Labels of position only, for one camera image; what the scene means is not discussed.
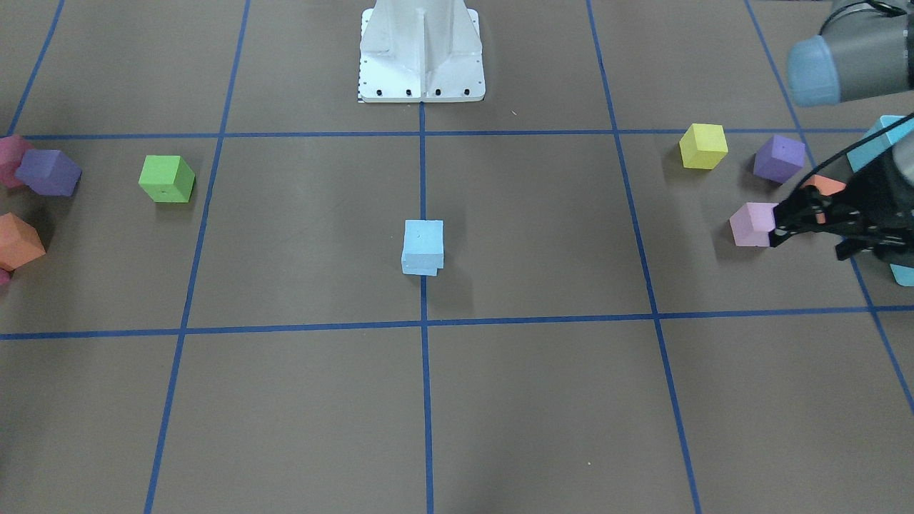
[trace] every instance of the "cube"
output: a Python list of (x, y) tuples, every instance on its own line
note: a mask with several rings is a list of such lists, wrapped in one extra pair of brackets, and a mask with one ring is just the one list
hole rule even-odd
[(776, 203), (749, 202), (730, 217), (733, 241), (737, 246), (768, 247), (768, 232), (774, 230)]
[(897, 282), (898, 285), (914, 287), (914, 268), (899, 266), (897, 264), (890, 264), (889, 267), (892, 268), (892, 274), (895, 275), (895, 282)]
[[(866, 134), (864, 134), (864, 136), (860, 139), (863, 139), (871, 134), (875, 134), (877, 131), (888, 127), (903, 117), (904, 116), (894, 116), (889, 114), (879, 116), (879, 119), (876, 121), (873, 127), (866, 131)], [(900, 141), (902, 137), (908, 135), (908, 133), (912, 130), (914, 130), (914, 120), (905, 122), (901, 126), (898, 126), (886, 132), (885, 134), (880, 135), (873, 141), (870, 141), (869, 143), (860, 146), (859, 148), (851, 150), (847, 154), (847, 160), (851, 163), (851, 169), (853, 169), (855, 173), (860, 171), (863, 169), (863, 166), (866, 166), (870, 161), (888, 150), (890, 146)]]
[(721, 125), (692, 123), (679, 140), (683, 166), (689, 168), (714, 169), (727, 151), (727, 138)]
[(0, 216), (0, 269), (11, 272), (45, 254), (38, 232), (12, 212)]
[(444, 267), (444, 222), (406, 220), (400, 263), (404, 274), (438, 276)]
[(782, 135), (773, 135), (755, 154), (752, 173), (783, 184), (806, 166), (806, 145)]
[(21, 135), (0, 138), (0, 182), (4, 186), (12, 188), (25, 185), (22, 180), (16, 178), (16, 170), (22, 164), (26, 150), (33, 148)]
[(180, 155), (147, 155), (140, 187), (157, 203), (187, 203), (197, 176)]
[(46, 197), (70, 197), (82, 170), (60, 150), (26, 150), (16, 178)]
[(813, 175), (809, 178), (804, 184), (804, 186), (815, 186), (816, 189), (819, 189), (819, 192), (827, 197), (832, 196), (835, 193), (843, 191), (847, 186), (844, 182), (835, 180), (829, 177), (823, 177), (821, 175)]

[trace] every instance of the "stacked blue cube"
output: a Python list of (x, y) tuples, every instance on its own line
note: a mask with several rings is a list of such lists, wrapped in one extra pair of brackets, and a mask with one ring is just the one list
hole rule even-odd
[[(879, 119), (876, 121), (876, 124), (873, 125), (873, 128), (866, 131), (866, 134), (864, 134), (863, 137), (874, 134), (876, 131), (888, 127), (903, 117), (904, 116), (892, 115), (879, 116)], [(851, 150), (847, 154), (847, 160), (851, 163), (851, 169), (854, 170), (854, 173), (860, 171), (863, 166), (869, 164), (870, 161), (888, 150), (889, 147), (900, 141), (902, 137), (908, 135), (912, 130), (914, 130), (914, 120), (905, 122), (901, 126), (895, 127), (885, 134), (880, 135), (873, 141)], [(895, 282), (897, 282), (898, 285), (905, 285), (907, 287), (914, 286), (914, 268), (899, 266), (897, 264), (890, 264), (889, 266), (892, 268), (892, 274), (895, 275)]]
[(406, 220), (400, 263), (404, 274), (438, 276), (444, 267), (444, 222)]

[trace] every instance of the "gray floor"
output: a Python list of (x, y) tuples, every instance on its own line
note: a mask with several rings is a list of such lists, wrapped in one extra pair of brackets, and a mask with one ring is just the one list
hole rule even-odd
[(785, 196), (772, 134), (821, 161), (911, 110), (787, 102), (828, 3), (472, 0), (486, 100), (422, 107), (356, 103), (371, 5), (0, 5), (0, 126), (84, 170), (0, 193), (48, 246), (0, 291), (0, 511), (910, 511), (914, 290), (726, 224)]

